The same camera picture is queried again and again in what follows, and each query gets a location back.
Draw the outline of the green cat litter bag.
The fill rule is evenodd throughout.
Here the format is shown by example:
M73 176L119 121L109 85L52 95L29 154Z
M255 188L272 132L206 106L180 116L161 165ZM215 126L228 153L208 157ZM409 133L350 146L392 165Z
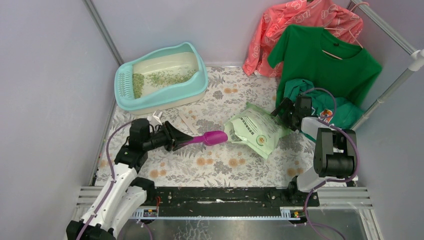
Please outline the green cat litter bag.
M224 124L224 132L233 144L246 145L267 159L277 148L280 138L292 130L263 108L247 102L245 109Z

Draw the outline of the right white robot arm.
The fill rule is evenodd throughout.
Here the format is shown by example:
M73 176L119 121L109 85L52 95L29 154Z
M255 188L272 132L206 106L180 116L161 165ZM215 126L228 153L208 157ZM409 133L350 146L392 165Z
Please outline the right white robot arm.
M293 206L301 205L307 199L306 193L314 192L326 183L347 183L357 175L356 133L313 116L312 106L310 96L298 95L295 101L284 98L271 112L285 127L304 133L315 141L312 167L289 183L286 198Z

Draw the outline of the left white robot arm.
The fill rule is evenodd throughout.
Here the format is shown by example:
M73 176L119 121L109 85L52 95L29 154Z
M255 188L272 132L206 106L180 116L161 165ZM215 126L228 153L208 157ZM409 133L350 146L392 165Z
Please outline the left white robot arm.
M148 118L125 123L129 135L114 160L108 164L111 175L94 203L80 220L72 220L66 228L69 240L115 240L123 226L140 205L155 200L152 180L138 174L148 152L165 148L176 151L194 138L176 129L169 121L153 125Z

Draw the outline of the purple litter scoop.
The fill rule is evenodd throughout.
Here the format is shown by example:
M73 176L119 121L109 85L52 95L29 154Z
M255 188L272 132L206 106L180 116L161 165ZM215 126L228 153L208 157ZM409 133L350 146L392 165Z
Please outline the purple litter scoop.
M186 145L190 144L204 144L205 146L214 146L227 142L228 135L221 130L208 131L203 135L195 136L192 140L188 141Z

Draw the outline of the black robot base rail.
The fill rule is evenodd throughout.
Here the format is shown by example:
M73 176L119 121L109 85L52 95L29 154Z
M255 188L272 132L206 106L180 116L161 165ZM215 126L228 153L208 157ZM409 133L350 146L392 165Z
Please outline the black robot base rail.
M317 193L277 187L157 187L142 204L159 217L278 217L281 208L319 207Z

